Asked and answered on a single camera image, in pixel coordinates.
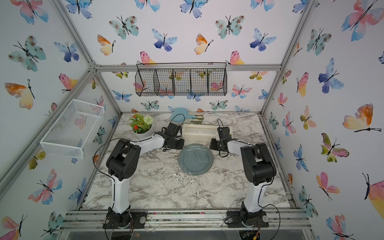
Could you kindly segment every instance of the wall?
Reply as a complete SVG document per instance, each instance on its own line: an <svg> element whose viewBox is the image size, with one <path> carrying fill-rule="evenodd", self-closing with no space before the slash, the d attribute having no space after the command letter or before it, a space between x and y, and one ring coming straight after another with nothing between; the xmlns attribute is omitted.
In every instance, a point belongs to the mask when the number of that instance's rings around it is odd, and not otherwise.
<svg viewBox="0 0 384 240"><path fill-rule="evenodd" d="M362 2L367 4L365 9L372 3ZM383 234L384 162L379 151L383 146L383 136L381 131L358 130L382 127L380 119L384 117L381 99L384 65L378 58L384 50L384 2L377 1L366 18L360 21L359 27L366 26L365 35L360 39L355 39L357 35L354 30L342 31L347 16L355 13L353 17L357 20L361 15L356 13L359 1L355 3L356 1L321 1L314 9L300 36L303 49L290 58L287 69L291 70L291 75L285 84L279 82L272 95L274 99L271 99L266 110L267 122L272 112L279 123L275 130L272 124L269 124L269 130L275 143L280 139L280 151L283 156L280 156L280 160L286 174L293 177L294 195L300 207L311 208L313 205L318 213L318 216L314 214L309 219L315 236L319 235L320 239L336 239L335 233L354 234L351 236L353 239L382 239ZM310 40L311 30L318 31L319 28L324 28L322 34L330 33L331 38L325 42L324 50L316 55L315 51L306 51L306 44ZM336 74L339 74L334 78L344 85L330 79L334 88L331 87L328 93L324 93L324 83L319 82L319 75L320 80L324 78L323 81L330 77L321 74L326 73L331 58L334 59L334 68L328 68L328 71L330 75L337 71ZM305 95L303 84L300 84L301 91L296 93L298 84L295 80L300 80L304 73L309 74ZM284 98L288 97L284 107L278 103L280 93L283 93ZM374 107L373 116L369 104ZM300 120L301 115L305 114L306 106L309 107L310 120L316 123L315 127L309 127L307 130ZM288 113L291 120L294 120L291 125L296 132L286 136L283 121ZM328 152L326 147L321 146L325 145L322 133L327 134L331 145L337 140L336 145L340 145L336 148L347 150L332 150L333 154L338 155L335 157L337 162L329 162L327 156L321 154L323 149L325 153ZM305 158L303 164L308 171L302 165L300 170L296 167L299 162L296 159L300 156L297 154L298 157L295 157L294 151L298 151L300 145L301 157ZM327 197L317 181L317 176L326 179L327 176L321 175L322 172L328 175L328 185L324 181L323 186L329 191L332 200ZM366 177L369 175L368 196L367 182L363 174ZM302 186L307 192L306 199L310 198L310 204L304 205L303 198L303 202L300 201L300 194L303 195L300 192Z"/></svg>

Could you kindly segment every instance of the white wire basket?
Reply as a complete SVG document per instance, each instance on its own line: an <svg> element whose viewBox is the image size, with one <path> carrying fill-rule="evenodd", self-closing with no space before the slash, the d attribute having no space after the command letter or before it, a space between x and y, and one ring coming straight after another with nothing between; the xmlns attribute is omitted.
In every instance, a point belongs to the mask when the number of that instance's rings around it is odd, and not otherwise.
<svg viewBox="0 0 384 240"><path fill-rule="evenodd" d="M84 159L104 116L104 107L72 99L40 141L46 153Z"/></svg>

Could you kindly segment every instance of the white marble surface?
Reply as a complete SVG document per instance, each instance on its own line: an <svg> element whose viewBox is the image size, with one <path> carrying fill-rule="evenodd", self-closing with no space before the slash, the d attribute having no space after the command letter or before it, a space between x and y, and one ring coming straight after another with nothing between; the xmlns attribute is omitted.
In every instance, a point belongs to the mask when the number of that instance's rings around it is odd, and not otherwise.
<svg viewBox="0 0 384 240"><path fill-rule="evenodd" d="M170 113L146 113L153 116L155 131L168 126ZM203 124L217 125L220 118L224 126L233 127L233 138L257 143L266 142L260 120L256 113L191 113L202 114ZM124 114L116 128L113 138L136 139L129 118L133 114ZM111 142L100 169L105 167L111 151L118 140ZM196 142L185 142L185 146ZM209 147L208 142L197 142ZM193 176L184 173L178 164L180 150L163 152L156 149L143 154L137 170L131 177L129 201L133 209L204 209L204 208L240 208L246 196L248 181L244 174L241 157L229 154L226 158L212 151L214 162L210 170L203 175ZM107 209L111 205L111 180L98 173L88 192L83 210ZM272 185L267 187L263 205L289 207L279 173Z"/></svg>

